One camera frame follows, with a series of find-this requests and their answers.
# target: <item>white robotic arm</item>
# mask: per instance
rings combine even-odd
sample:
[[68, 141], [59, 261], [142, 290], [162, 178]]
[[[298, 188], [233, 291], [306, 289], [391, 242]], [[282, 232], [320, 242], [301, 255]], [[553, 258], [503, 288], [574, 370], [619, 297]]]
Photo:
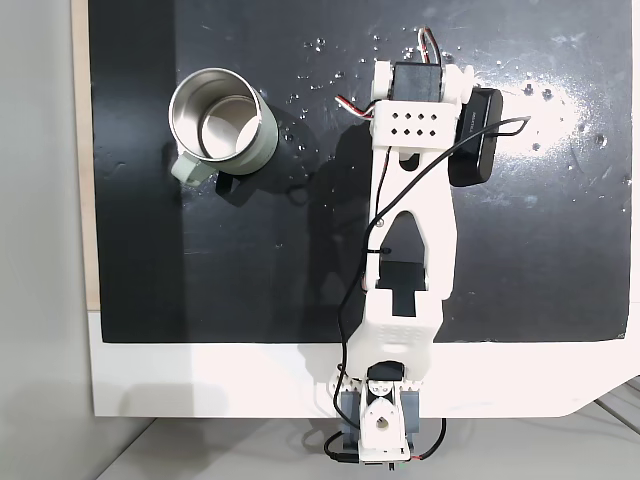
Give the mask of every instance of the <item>white robotic arm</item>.
[[[364, 315], [347, 342], [340, 314], [360, 280], [356, 277], [338, 313], [343, 362], [334, 382], [334, 406], [345, 420], [345, 448], [358, 453], [329, 450], [342, 432], [328, 439], [325, 452], [338, 461], [388, 463], [390, 468], [416, 458], [411, 451], [420, 386], [442, 325], [442, 302], [453, 288], [457, 231], [451, 185], [487, 181], [497, 137], [517, 135], [529, 121], [500, 120], [500, 92], [474, 88], [471, 67], [463, 72], [441, 65], [428, 29], [418, 37], [425, 63], [377, 62], [372, 104], [365, 111], [336, 98], [371, 121], [373, 165], [369, 225], [358, 270], [366, 293]], [[428, 62], [426, 37], [437, 63]], [[513, 122], [522, 122], [521, 128], [498, 133], [499, 126]], [[408, 259], [404, 252], [394, 252], [404, 248], [402, 242], [393, 248], [388, 246], [393, 242], [387, 243], [395, 223], [407, 217], [424, 247], [419, 258], [415, 252]], [[444, 426], [443, 420], [434, 448], [443, 439]], [[434, 448], [417, 458], [426, 458]]]
[[[378, 62], [373, 93], [389, 92], [389, 62]], [[375, 106], [372, 120], [373, 171], [369, 220], [386, 207], [408, 184], [455, 141], [461, 105], [473, 88], [473, 70], [463, 74], [447, 65], [442, 98], [448, 101], [397, 101], [387, 96]], [[419, 155], [417, 168], [401, 165]], [[394, 315], [394, 292], [379, 288], [382, 245], [396, 217], [413, 216], [424, 244], [424, 289], [414, 293], [415, 315]], [[407, 461], [410, 446], [400, 401], [402, 391], [419, 388], [427, 373], [433, 339], [442, 324], [442, 301], [453, 288], [456, 222], [447, 164], [437, 165], [377, 223], [369, 236], [365, 270], [366, 303], [362, 324], [347, 344], [349, 375], [361, 379], [358, 454], [363, 462]], [[370, 377], [376, 364], [402, 365], [402, 377]]]

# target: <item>hole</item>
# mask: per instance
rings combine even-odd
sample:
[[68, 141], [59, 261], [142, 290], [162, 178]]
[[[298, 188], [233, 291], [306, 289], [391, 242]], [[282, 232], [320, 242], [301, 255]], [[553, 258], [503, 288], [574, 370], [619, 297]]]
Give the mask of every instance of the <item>hole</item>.
[[420, 154], [414, 153], [411, 155], [409, 160], [404, 160], [400, 162], [400, 168], [402, 168], [405, 172], [413, 172], [420, 166]]
[[384, 432], [387, 428], [389, 428], [389, 422], [387, 422], [386, 418], [380, 417], [378, 420], [376, 420], [376, 428], [381, 432]]

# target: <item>red and white wire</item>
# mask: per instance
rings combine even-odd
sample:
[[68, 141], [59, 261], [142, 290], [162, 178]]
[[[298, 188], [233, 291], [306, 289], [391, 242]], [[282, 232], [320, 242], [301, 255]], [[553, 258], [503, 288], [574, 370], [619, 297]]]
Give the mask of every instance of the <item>red and white wire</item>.
[[371, 120], [373, 118], [373, 109], [375, 108], [375, 105], [370, 105], [366, 110], [360, 110], [353, 103], [351, 103], [341, 95], [336, 95], [335, 100], [351, 115], [363, 118], [365, 120]]
[[418, 47], [420, 48], [422, 63], [429, 63], [429, 51], [427, 50], [427, 43], [424, 41], [426, 29], [427, 27], [420, 27], [418, 30]]

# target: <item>wire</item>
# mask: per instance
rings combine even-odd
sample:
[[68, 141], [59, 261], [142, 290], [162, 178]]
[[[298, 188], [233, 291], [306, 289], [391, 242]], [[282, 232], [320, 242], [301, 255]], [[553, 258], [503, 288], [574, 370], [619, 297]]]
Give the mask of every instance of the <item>wire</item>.
[[436, 63], [438, 65], [442, 65], [442, 54], [440, 53], [440, 47], [438, 47], [438, 42], [436, 42], [436, 38], [433, 36], [433, 32], [428, 27], [421, 27], [418, 30], [418, 44], [420, 45], [420, 54], [422, 55], [422, 61], [424, 63], [429, 63], [429, 53], [427, 52], [427, 42], [431, 45], [431, 48], [433, 49], [433, 53], [435, 54], [435, 57], [436, 57]]
[[351, 115], [359, 118], [364, 118], [365, 120], [371, 120], [373, 118], [373, 109], [376, 102], [378, 102], [378, 100], [374, 100], [369, 105], [367, 105], [367, 108], [365, 108], [364, 110], [360, 110], [342, 95], [336, 95], [335, 101], [338, 102]]
[[382, 175], [380, 176], [380, 184], [378, 185], [378, 192], [376, 193], [376, 210], [375, 215], [378, 214], [378, 207], [380, 206], [380, 192], [382, 191], [382, 183], [384, 177], [387, 175], [387, 168], [389, 167], [389, 154], [391, 153], [391, 147], [387, 149], [387, 155], [384, 159], [384, 167], [382, 167]]
[[424, 41], [424, 29], [425, 27], [420, 28], [418, 30], [418, 46], [420, 47], [420, 56], [422, 57], [422, 63], [430, 63], [429, 60], [429, 52], [427, 50], [427, 44]]
[[353, 279], [351, 280], [351, 283], [349, 283], [349, 286], [347, 287], [347, 291], [345, 292], [344, 297], [342, 298], [342, 301], [338, 306], [338, 312], [337, 312], [338, 330], [340, 331], [340, 343], [342, 346], [342, 362], [341, 362], [341, 368], [339, 369], [340, 374], [338, 375], [338, 382], [336, 383], [336, 389], [335, 389], [335, 392], [333, 393], [333, 408], [336, 410], [338, 415], [340, 415], [340, 417], [342, 417], [342, 419], [352, 427], [358, 430], [360, 429], [360, 426], [356, 425], [349, 417], [347, 417], [344, 414], [344, 412], [340, 409], [340, 406], [338, 405], [340, 388], [342, 386], [342, 381], [344, 380], [344, 376], [347, 371], [347, 338], [344, 332], [344, 322], [342, 321], [342, 312], [345, 306], [347, 305], [349, 298], [353, 294], [353, 291], [355, 290], [356, 286], [361, 282], [361, 277], [365, 272], [365, 267], [367, 264], [368, 247], [369, 247], [369, 237], [375, 225], [382, 219], [382, 217], [384, 217], [387, 213], [389, 213], [393, 209], [393, 207], [395, 207], [400, 202], [400, 200], [402, 200], [405, 197], [405, 195], [409, 193], [411, 189], [415, 187], [416, 184], [424, 178], [424, 176], [427, 173], [433, 170], [440, 162], [448, 158], [452, 153], [457, 151], [467, 142], [473, 140], [479, 135], [483, 135], [487, 132], [491, 132], [492, 130], [497, 129], [500, 126], [507, 125], [509, 123], [522, 122], [523, 126], [518, 130], [518, 132], [521, 132], [523, 128], [526, 126], [526, 124], [529, 122], [529, 120], [531, 120], [531, 117], [514, 117], [514, 118], [509, 118], [507, 120], [501, 120], [500, 122], [492, 123], [491, 125], [481, 128], [480, 130], [477, 130], [476, 132], [469, 135], [468, 137], [455, 143], [451, 148], [444, 151], [429, 165], [427, 165], [424, 169], [422, 169], [420, 173], [418, 173], [414, 177], [414, 179], [411, 180], [411, 182], [409, 182], [409, 184], [407, 184], [407, 186], [393, 200], [391, 200], [391, 202], [389, 202], [389, 204], [386, 207], [384, 207], [380, 212], [377, 212], [375, 214], [375, 216], [373, 217], [373, 220], [371, 220], [371, 222], [369, 222], [369, 225], [367, 225], [367, 228], [364, 233], [364, 238], [363, 238], [363, 246], [360, 251], [360, 260], [358, 262], [358, 268], [355, 272], [355, 275], [353, 276]]
[[333, 458], [333, 456], [335, 455], [335, 452], [332, 452], [329, 449], [329, 447], [333, 442], [339, 439], [342, 435], [343, 435], [343, 432], [341, 430], [338, 430], [336, 433], [334, 433], [329, 438], [327, 438], [326, 442], [324, 442], [324, 453], [327, 455], [327, 457]]
[[426, 452], [424, 452], [422, 455], [414, 455], [411, 457], [412, 460], [426, 460], [427, 458], [429, 458], [431, 455], [433, 455], [434, 453], [436, 453], [436, 450], [438, 450], [438, 448], [440, 448], [440, 445], [442, 445], [442, 442], [444, 441], [444, 436], [447, 434], [447, 419], [443, 418], [442, 419], [442, 426], [440, 427], [440, 435], [438, 435], [438, 439], [436, 440], [436, 442], [431, 446], [431, 448], [429, 450], [427, 450]]
[[342, 431], [338, 431], [327, 438], [327, 441], [324, 442], [324, 453], [331, 459], [340, 463], [360, 463], [360, 456], [357, 453], [338, 453], [332, 452], [329, 448], [333, 442], [335, 442], [338, 438], [343, 435]]

